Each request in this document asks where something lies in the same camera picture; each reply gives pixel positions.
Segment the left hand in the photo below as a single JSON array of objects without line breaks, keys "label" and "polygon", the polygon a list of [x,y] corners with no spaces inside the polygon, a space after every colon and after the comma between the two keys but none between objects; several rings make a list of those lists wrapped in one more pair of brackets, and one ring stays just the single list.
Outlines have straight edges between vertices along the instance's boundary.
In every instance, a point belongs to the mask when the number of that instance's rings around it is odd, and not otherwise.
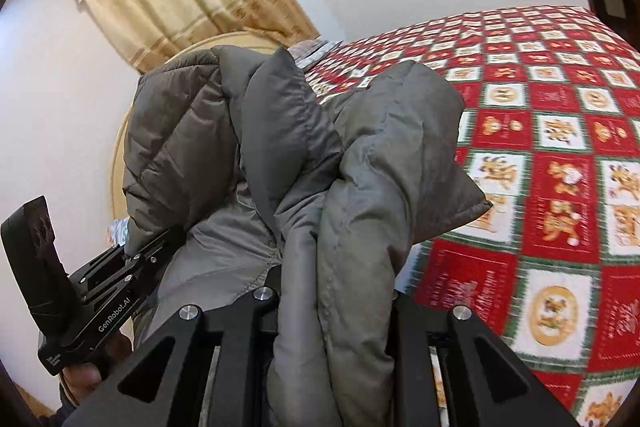
[{"label": "left hand", "polygon": [[[131,355],[131,340],[117,332],[105,341],[102,353],[108,361],[108,367],[112,369]],[[99,369],[90,362],[67,366],[60,375],[64,395],[75,407],[87,399],[102,381]]]}]

